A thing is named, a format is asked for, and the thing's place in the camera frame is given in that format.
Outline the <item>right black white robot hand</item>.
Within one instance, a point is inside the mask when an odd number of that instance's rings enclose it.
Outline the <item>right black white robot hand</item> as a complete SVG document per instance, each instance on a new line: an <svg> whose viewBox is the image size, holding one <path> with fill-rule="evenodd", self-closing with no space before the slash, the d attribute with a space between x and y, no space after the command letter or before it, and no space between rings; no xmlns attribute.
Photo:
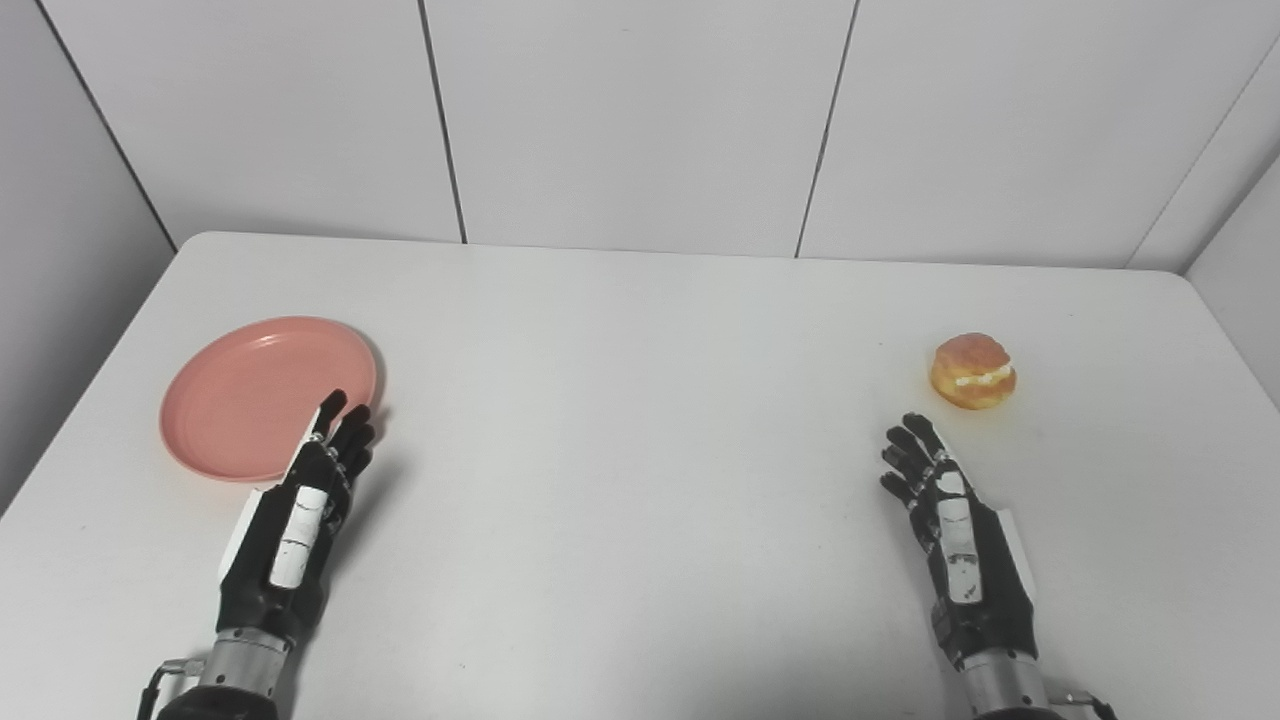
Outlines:
<svg viewBox="0 0 1280 720"><path fill-rule="evenodd" d="M998 514L927 416L906 413L886 439L879 483L905 507L925 556L943 656L955 667L987 651L1038 659L1034 606Z"/></svg>

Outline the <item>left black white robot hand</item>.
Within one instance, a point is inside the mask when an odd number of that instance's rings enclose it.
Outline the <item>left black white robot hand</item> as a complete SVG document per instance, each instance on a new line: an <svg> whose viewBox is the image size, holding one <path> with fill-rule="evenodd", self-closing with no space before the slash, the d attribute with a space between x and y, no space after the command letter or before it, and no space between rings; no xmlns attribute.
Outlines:
<svg viewBox="0 0 1280 720"><path fill-rule="evenodd" d="M216 630L296 644L319 624L324 574L372 460L372 411L342 389L317 406L284 477L262 492L223 573Z"/></svg>

